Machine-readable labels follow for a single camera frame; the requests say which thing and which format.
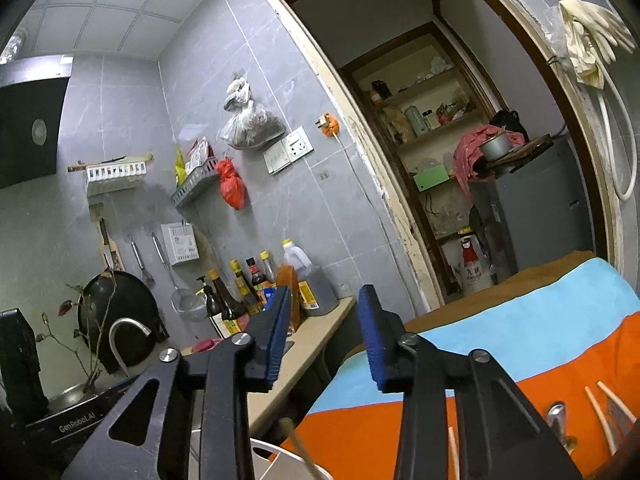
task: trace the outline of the table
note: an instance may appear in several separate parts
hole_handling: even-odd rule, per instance
[[[353,296],[342,298],[330,313],[306,318],[296,333],[287,339],[295,344],[282,358],[280,374],[273,384],[273,389],[268,394],[247,395],[250,434],[260,430],[260,427],[276,412],[300,377],[331,339],[355,302]]]

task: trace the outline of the power outlet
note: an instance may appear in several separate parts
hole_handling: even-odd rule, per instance
[[[313,146],[309,142],[309,138],[306,136],[305,129],[302,126],[296,128],[282,139],[282,143],[291,162],[313,151]]]

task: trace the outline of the red plastic bag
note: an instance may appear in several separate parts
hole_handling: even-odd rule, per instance
[[[220,193],[225,202],[234,209],[244,207],[244,182],[236,173],[236,168],[231,159],[216,162],[216,171],[220,174]]]

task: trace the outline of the white hose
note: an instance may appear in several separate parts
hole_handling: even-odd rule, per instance
[[[605,81],[611,87],[611,91],[613,92],[620,109],[622,110],[622,115],[625,118],[626,127],[629,131],[629,136],[631,137],[631,180],[629,181],[629,185],[626,188],[626,191],[622,191],[622,183],[618,180],[618,172],[616,171],[616,159],[613,154],[613,139],[611,137],[611,125],[609,123],[609,114],[607,113],[607,105],[604,102],[604,90],[597,90],[598,92],[598,104],[600,105],[600,112],[602,114],[602,121],[604,123],[604,131],[606,134],[607,140],[607,152],[609,153],[609,163],[611,165],[611,176],[613,178],[613,187],[616,190],[616,195],[623,202],[629,200],[631,197],[634,187],[636,185],[636,177],[638,176],[638,147],[636,146],[636,136],[634,135],[634,128],[631,124],[631,118],[629,118],[629,114],[626,111],[626,107],[624,101],[622,100],[622,96],[616,85],[613,83],[609,72],[604,67],[602,60],[596,49],[592,46],[591,50],[596,56],[596,63],[598,65],[598,69],[602,71],[604,75]]]

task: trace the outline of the plastic jug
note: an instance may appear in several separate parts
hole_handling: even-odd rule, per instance
[[[338,299],[322,269],[313,264],[305,251],[290,240],[283,240],[284,259],[298,276],[302,309],[307,316],[324,316],[338,306]]]

